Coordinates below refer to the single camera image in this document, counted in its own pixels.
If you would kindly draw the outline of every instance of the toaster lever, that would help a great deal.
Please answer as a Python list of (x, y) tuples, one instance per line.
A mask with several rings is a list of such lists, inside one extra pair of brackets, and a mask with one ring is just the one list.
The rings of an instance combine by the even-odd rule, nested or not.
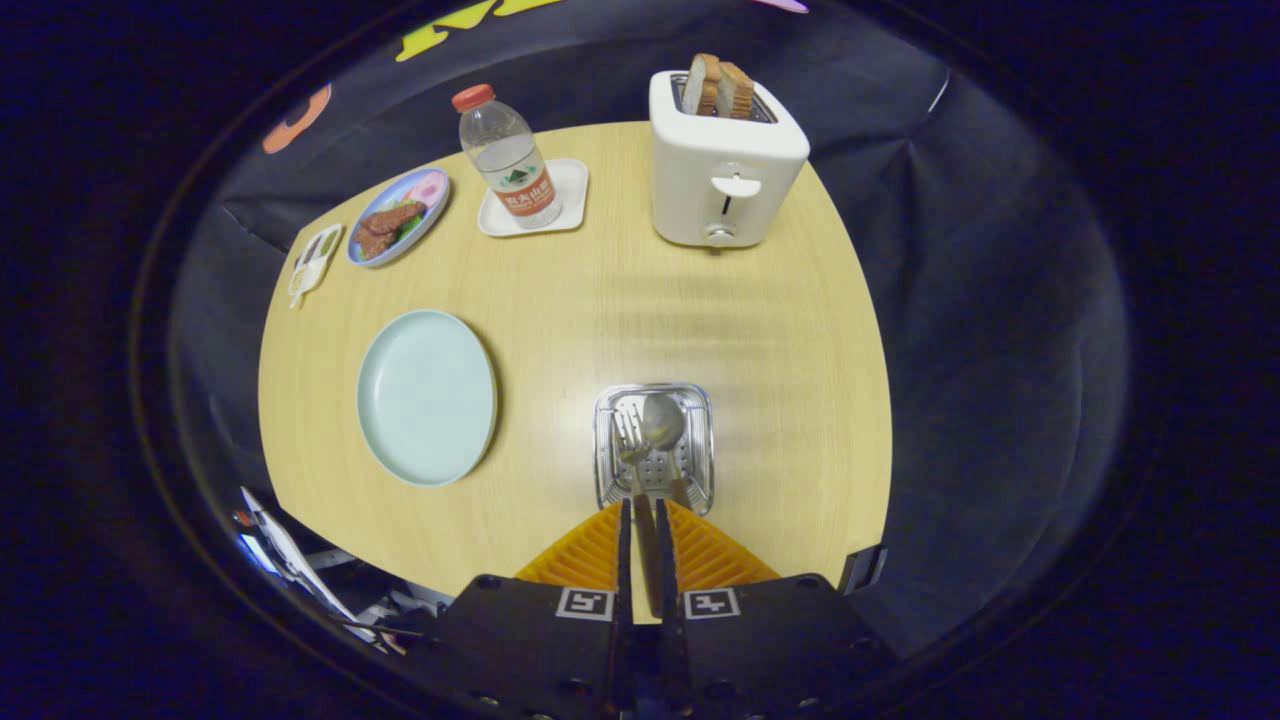
[(751, 197), (760, 192), (760, 181), (745, 179), (737, 173), (731, 178), (712, 178), (712, 184), (730, 197)]

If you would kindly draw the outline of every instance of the green vegetable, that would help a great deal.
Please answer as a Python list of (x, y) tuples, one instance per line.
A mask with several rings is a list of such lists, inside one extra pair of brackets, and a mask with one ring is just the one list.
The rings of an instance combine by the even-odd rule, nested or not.
[(419, 217), (413, 218), (412, 220), (408, 220), (407, 223), (404, 223), (403, 225), (401, 225), (399, 232), (396, 233), (396, 242), (399, 242), (399, 241), (404, 240), (404, 236), (407, 236), (408, 233), (413, 232), (413, 228), (416, 228), (420, 224), (422, 224), (422, 215), (419, 215)]

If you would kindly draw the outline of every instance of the bread slice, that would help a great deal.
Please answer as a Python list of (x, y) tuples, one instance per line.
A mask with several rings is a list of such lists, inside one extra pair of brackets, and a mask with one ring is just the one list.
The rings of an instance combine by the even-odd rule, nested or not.
[(680, 109), (690, 115), (710, 115), (716, 108), (716, 92), (721, 82), (719, 58), (699, 53), (689, 67), (689, 81), (685, 82), (685, 95), (680, 99)]
[(733, 63), (721, 63), (721, 81), (716, 91), (716, 111), (722, 118), (745, 120), (751, 117), (755, 83)]

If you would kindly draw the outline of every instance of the black fabric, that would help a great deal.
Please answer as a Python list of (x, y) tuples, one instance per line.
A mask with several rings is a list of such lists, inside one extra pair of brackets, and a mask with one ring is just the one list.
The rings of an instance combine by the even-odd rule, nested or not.
[(641, 120), (649, 76), (710, 51), (805, 129), (879, 320), (890, 556), (854, 602), (909, 655), (1016, 593), (1088, 514), (1120, 429), (1126, 309), (1107, 238), (1065, 163), (991, 95), (851, 10), (809, 5), (566, 1), (334, 77), (315, 124), (274, 155), (246, 147), (192, 231), (173, 325), (187, 406), (214, 409), (237, 471), (266, 482), (257, 352), (284, 250), (333, 205), (456, 152), (454, 92), (489, 82), (539, 131)]

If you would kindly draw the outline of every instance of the toaster knob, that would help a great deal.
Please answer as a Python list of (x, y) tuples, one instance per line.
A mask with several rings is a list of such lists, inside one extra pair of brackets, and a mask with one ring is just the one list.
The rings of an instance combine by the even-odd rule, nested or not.
[(728, 247), (733, 243), (733, 233), (724, 228), (717, 228), (703, 234), (703, 241), (712, 247)]

